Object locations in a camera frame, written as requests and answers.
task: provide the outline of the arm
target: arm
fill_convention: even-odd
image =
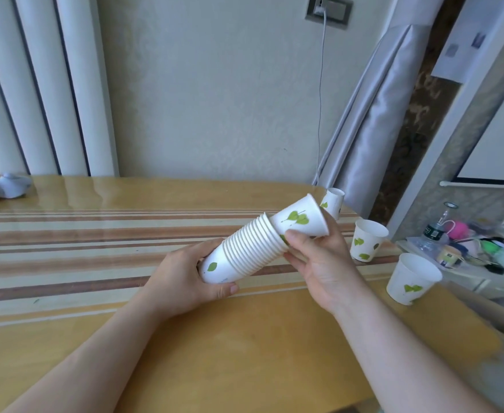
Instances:
[[[359,274],[338,225],[313,241],[287,231],[287,241],[307,262],[287,253],[311,296],[331,312],[386,413],[497,413],[435,355],[374,294]]]
[[[234,294],[230,284],[204,284],[200,258],[220,239],[169,253],[145,287],[91,338],[20,396],[5,413],[110,413],[158,325],[207,301]]]

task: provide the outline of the doorframe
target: doorframe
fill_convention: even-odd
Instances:
[[[455,132],[462,116],[466,112],[466,109],[468,109],[474,95],[476,95],[479,87],[489,73],[489,70],[493,66],[493,63],[503,46],[504,9],[495,25],[495,31],[488,35],[485,43],[481,47],[477,64],[472,70],[468,81],[462,84],[459,89],[451,107],[447,112],[447,115],[443,118],[443,121],[441,122],[439,129],[436,131],[430,146],[420,162],[420,165],[410,180],[407,189],[403,193],[401,200],[397,204],[397,207],[388,222],[387,229],[390,231],[390,238],[395,235],[400,224],[405,219],[407,212],[412,206],[422,186],[426,182],[428,175],[434,168],[437,159],[441,155],[441,152],[443,152],[443,148]]]

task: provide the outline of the gray curtain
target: gray curtain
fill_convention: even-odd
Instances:
[[[345,191],[368,217],[380,189],[443,0],[398,0],[349,100],[313,184]]]

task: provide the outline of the white cable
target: white cable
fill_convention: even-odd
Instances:
[[[324,35],[326,33],[326,9],[324,7],[316,7],[315,13],[320,13],[322,11],[323,21],[322,21],[322,41],[321,41],[321,72],[319,75],[319,121],[317,125],[317,167],[315,170],[315,180],[313,185],[317,185],[319,180],[319,167],[321,166],[321,115],[322,115],[322,98],[321,98],[321,82],[322,82],[322,69],[324,61]]]

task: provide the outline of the wall outlet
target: wall outlet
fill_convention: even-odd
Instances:
[[[323,13],[319,7],[326,11],[326,24],[328,26],[347,28],[352,12],[351,0],[309,0],[305,18],[311,21],[323,22]]]

